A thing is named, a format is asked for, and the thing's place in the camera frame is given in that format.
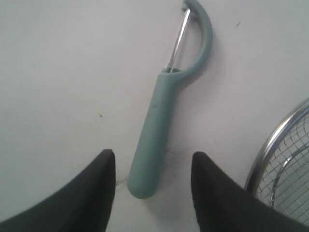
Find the peeler handle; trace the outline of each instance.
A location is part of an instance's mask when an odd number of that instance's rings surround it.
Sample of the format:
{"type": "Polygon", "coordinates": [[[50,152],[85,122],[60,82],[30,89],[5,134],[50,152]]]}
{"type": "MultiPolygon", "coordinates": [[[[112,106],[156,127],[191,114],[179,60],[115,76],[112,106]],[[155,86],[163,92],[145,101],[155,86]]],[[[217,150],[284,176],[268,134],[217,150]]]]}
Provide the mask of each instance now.
{"type": "Polygon", "coordinates": [[[159,75],[127,180],[137,198],[152,196],[159,182],[175,97],[175,82],[159,75]]]}

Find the vegetable peeler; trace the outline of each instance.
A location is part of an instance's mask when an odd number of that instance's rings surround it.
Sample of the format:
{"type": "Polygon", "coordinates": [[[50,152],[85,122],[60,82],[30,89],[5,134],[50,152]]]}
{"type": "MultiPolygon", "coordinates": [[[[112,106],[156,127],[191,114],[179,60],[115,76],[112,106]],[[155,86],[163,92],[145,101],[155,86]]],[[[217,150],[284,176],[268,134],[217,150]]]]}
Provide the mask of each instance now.
{"type": "Polygon", "coordinates": [[[184,0],[183,3],[184,21],[170,61],[156,81],[127,180],[130,193],[140,199],[151,197],[159,183],[176,90],[184,80],[193,77],[207,60],[211,50],[212,28],[206,11],[197,0],[184,0]],[[191,15],[201,30],[201,48],[195,62],[181,71],[173,65],[191,15]]]}

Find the white floor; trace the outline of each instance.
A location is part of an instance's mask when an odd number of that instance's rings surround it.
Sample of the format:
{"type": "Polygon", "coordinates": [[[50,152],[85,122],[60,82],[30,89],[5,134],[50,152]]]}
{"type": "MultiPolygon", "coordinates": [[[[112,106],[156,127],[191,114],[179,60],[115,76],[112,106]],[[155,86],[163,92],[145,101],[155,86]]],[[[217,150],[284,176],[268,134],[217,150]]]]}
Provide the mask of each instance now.
{"type": "MultiPolygon", "coordinates": [[[[0,220],[46,198],[102,149],[116,153],[109,232],[197,232],[192,154],[243,185],[268,135],[308,97],[309,1],[200,0],[209,63],[177,97],[157,194],[126,177],[156,76],[183,18],[179,0],[0,2],[0,220]]],[[[178,67],[200,42],[190,25],[178,67]]]]}

